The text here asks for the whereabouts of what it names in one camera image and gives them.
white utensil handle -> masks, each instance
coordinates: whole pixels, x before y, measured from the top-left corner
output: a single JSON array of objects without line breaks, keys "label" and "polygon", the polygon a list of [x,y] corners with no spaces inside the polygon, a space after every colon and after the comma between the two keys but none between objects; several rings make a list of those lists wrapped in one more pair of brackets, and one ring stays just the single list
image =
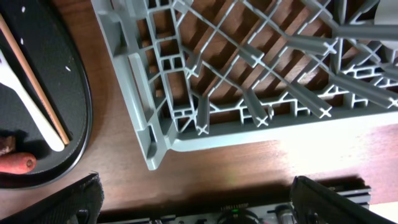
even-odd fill
[{"label": "white utensil handle", "polygon": [[43,138],[54,151],[60,152],[65,148],[60,136],[55,132],[49,121],[44,117],[43,113],[39,110],[37,105],[33,102],[32,98],[26,92],[25,88],[19,83],[14,89],[19,98],[25,104],[28,112],[35,121],[37,128],[42,133]]}]

dish rack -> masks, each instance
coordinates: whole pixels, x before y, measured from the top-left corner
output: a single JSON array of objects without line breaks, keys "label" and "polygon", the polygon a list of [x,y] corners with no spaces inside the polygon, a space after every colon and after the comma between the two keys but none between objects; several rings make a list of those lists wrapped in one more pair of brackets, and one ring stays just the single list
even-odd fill
[{"label": "dish rack", "polygon": [[[91,2],[150,170],[169,149],[187,152],[397,121],[396,51],[381,40],[397,41],[398,27],[362,19],[378,1],[350,13],[346,1],[330,0],[216,1],[215,9],[199,0]],[[274,19],[293,3],[302,7],[301,20]],[[238,28],[237,15],[243,18]],[[315,26],[330,33],[317,34]],[[185,41],[198,35],[193,44]],[[274,36],[270,45],[259,44]],[[212,60],[225,52],[227,57]],[[297,61],[304,61],[299,71],[279,69]],[[317,76],[323,78],[313,87],[308,79]],[[267,94],[273,83],[283,88]],[[225,86],[220,103],[214,95]]]}]

black tray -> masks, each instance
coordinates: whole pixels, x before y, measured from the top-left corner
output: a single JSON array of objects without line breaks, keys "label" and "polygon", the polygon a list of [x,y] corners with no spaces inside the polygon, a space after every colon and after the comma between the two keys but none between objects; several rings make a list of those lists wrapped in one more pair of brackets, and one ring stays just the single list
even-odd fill
[{"label": "black tray", "polygon": [[[23,39],[20,48],[70,138],[62,152],[52,151],[16,93],[0,84],[0,135],[16,135],[17,151],[30,152],[37,158],[35,169],[28,174],[0,173],[0,189],[38,187],[64,176],[83,155],[92,124],[90,87],[76,47],[47,1],[0,1],[0,13],[15,39]],[[0,49],[50,121],[2,34]]]}]

gray plastic grid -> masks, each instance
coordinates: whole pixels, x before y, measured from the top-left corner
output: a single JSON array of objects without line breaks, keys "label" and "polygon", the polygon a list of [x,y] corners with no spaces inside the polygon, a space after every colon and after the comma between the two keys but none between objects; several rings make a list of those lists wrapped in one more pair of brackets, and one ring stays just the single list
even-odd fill
[{"label": "gray plastic grid", "polygon": [[[248,40],[240,44],[220,29],[237,2],[244,4],[262,21]],[[332,13],[326,9],[330,0],[302,0],[312,14],[293,35],[287,35],[271,19],[281,2],[282,0],[274,1],[269,13],[265,14],[247,0],[233,1],[220,22],[214,25],[191,7],[193,0],[155,0],[154,6],[150,6],[150,2],[146,0],[92,0],[131,121],[150,170],[158,168],[168,149],[194,151],[279,139],[288,136],[287,133],[316,133],[329,127],[341,129],[350,125],[365,127],[396,122],[398,94],[386,90],[398,86],[398,68],[394,62],[396,51],[384,47],[380,40],[398,40],[398,26],[374,25],[372,21],[358,19],[375,7],[378,1],[365,1],[350,18],[346,18],[347,1],[336,1],[334,4],[337,16],[333,18]],[[165,10],[170,10],[174,31],[169,37],[159,37],[153,15]],[[198,54],[182,45],[178,31],[188,12],[213,29]],[[136,22],[143,19],[147,21],[152,43],[146,47],[142,46]],[[315,19],[321,19],[332,29],[332,38],[301,35],[306,26]],[[262,60],[265,53],[250,44],[265,26],[271,26],[287,40],[270,64]],[[226,65],[227,69],[223,73],[201,57],[216,34],[222,35],[238,50],[238,54]],[[160,45],[168,40],[177,41],[178,53],[162,53]],[[344,40],[359,53],[347,66],[342,67]],[[288,82],[275,70],[288,48],[300,50],[311,58],[292,82]],[[380,48],[383,48],[382,55],[378,53]],[[146,51],[151,49],[154,50],[159,72],[154,73],[149,69]],[[324,62],[328,56],[331,59],[330,65]],[[239,58],[252,68],[258,65],[263,67],[261,74],[249,88],[243,88],[228,77]],[[203,67],[210,69],[218,77],[218,81],[208,93],[201,95],[190,88],[190,77],[199,76]],[[299,83],[316,68],[321,68],[329,76],[329,84],[322,91],[310,91]],[[189,98],[187,105],[174,105],[167,77],[173,72],[183,72],[185,75]],[[279,97],[259,99],[254,88],[270,75],[286,84],[287,88]],[[162,80],[164,96],[156,95],[154,80],[157,78]],[[370,83],[361,81],[364,78],[372,80]],[[210,101],[210,96],[222,83],[242,91],[243,96],[237,103],[215,105]],[[332,108],[325,99],[336,95],[343,95],[344,105]],[[290,103],[290,114],[275,116],[273,106],[281,103]],[[162,114],[164,105],[168,106],[170,117]],[[226,111],[239,111],[240,121],[210,124],[212,114]],[[180,119],[187,120],[182,127],[178,126]],[[194,128],[189,126],[191,122],[194,122]]]}]

plastic dish rack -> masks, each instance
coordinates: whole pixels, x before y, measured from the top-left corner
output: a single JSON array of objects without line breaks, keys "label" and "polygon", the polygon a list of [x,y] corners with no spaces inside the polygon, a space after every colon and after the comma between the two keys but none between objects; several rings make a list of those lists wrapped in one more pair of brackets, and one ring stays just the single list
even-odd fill
[{"label": "plastic dish rack", "polygon": [[[211,21],[206,10],[199,13],[196,9],[201,1],[92,0],[150,170],[158,168],[168,149],[187,152],[279,139],[289,133],[322,132],[330,127],[338,130],[350,125],[396,123],[396,51],[383,46],[381,41],[397,41],[398,27],[374,25],[372,19],[361,20],[377,7],[378,1],[365,1],[350,16],[347,1],[299,1],[308,15],[293,31],[274,20],[276,14],[283,12],[280,8],[284,2],[258,1],[255,5],[254,0],[222,1]],[[260,9],[262,4],[267,4],[265,9]],[[256,17],[251,27],[243,27],[249,28],[244,38],[235,38],[223,26],[238,9]],[[166,33],[155,19],[164,12],[172,26]],[[184,35],[192,33],[188,29],[190,24],[182,28],[187,17],[207,27],[207,35],[194,47],[182,41]],[[306,28],[315,22],[326,25],[330,35],[306,34]],[[145,24],[146,33],[140,30],[140,23]],[[260,50],[259,44],[255,44],[256,40],[268,39],[269,32],[283,40],[273,54],[271,49]],[[206,55],[208,49],[220,45],[221,42],[212,44],[215,39],[222,39],[229,46],[227,50],[232,49],[222,65],[212,64]],[[167,42],[174,45],[164,47]],[[344,58],[346,45],[354,49],[350,58]],[[308,60],[300,71],[281,75],[279,64],[294,60],[292,53]],[[249,83],[234,78],[239,67],[246,67],[251,73],[247,77]],[[311,90],[306,86],[306,78],[315,71],[326,74],[326,84]],[[193,83],[198,78],[205,79],[204,72],[214,78],[198,91]],[[183,80],[179,84],[185,89],[184,103],[174,99],[172,75]],[[269,79],[284,86],[277,96],[261,94],[265,89],[262,84]],[[237,99],[232,103],[214,103],[212,95],[224,85],[234,89],[224,98],[238,96]],[[341,103],[335,106],[332,99],[340,99]],[[281,105],[289,107],[287,113],[278,112]],[[217,115],[227,112],[236,114],[235,120],[218,122],[223,116]]]}]

